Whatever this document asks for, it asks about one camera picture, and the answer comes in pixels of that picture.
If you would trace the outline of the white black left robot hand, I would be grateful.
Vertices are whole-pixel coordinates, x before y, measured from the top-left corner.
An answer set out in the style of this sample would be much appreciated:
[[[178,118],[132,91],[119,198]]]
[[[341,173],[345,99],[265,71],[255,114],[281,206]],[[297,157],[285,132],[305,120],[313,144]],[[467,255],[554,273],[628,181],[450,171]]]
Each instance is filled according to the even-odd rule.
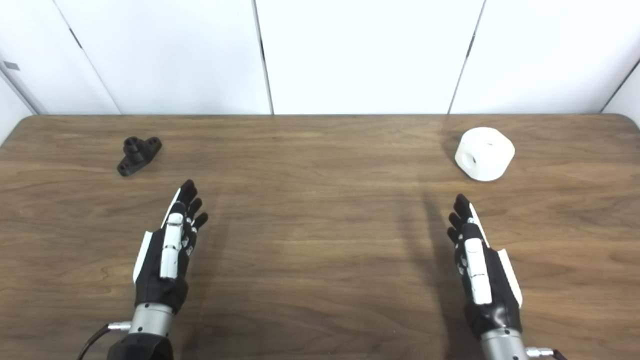
[[[132,274],[136,306],[154,303],[173,313],[183,307],[190,258],[209,218],[202,205],[194,180],[188,179],[174,194],[160,227],[144,233]]]

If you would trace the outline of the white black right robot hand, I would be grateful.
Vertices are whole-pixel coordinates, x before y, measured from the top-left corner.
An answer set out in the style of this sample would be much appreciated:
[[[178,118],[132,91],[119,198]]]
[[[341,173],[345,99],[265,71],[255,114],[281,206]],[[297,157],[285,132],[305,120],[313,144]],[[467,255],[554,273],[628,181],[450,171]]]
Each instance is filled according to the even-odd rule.
[[[464,316],[474,337],[494,330],[521,332],[522,291],[505,249],[491,247],[473,203],[457,194],[446,234],[465,294]]]

